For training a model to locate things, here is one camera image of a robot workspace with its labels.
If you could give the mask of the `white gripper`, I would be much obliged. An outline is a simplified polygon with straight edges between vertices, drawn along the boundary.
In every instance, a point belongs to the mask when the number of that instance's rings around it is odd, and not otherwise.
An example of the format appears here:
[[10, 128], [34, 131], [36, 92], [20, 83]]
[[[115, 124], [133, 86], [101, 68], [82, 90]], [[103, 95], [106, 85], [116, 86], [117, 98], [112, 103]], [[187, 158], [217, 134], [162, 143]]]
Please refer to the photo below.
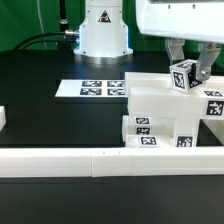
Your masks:
[[185, 59], [184, 39], [202, 41], [192, 76], [197, 81], [208, 80], [224, 44], [224, 0], [136, 0], [135, 4], [142, 34], [172, 37], [165, 39], [171, 65]]

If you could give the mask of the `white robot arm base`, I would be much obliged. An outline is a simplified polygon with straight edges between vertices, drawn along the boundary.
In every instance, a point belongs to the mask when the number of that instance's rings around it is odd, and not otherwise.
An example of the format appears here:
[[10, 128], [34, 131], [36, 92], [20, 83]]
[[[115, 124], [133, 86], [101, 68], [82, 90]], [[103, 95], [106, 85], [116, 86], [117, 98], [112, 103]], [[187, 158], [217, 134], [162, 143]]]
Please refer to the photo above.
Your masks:
[[128, 26], [122, 18], [123, 0], [85, 0], [75, 59], [91, 64], [117, 64], [132, 58]]

